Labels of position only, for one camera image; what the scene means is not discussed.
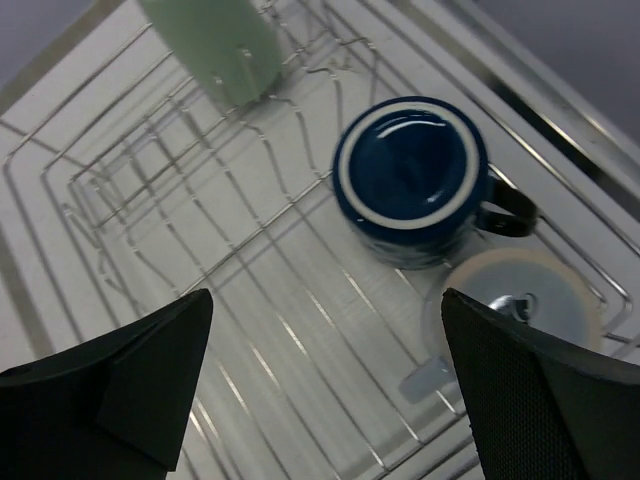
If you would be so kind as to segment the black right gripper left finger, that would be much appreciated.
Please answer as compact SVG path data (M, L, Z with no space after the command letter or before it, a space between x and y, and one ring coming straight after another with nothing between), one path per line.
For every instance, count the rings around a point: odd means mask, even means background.
M177 468L214 311L200 289L1 374L4 479L164 479Z

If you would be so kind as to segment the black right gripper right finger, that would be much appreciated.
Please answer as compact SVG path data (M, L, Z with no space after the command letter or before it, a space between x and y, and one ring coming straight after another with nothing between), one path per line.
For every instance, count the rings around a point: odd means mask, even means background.
M449 288L443 326L487 479L636 479L639 368Z

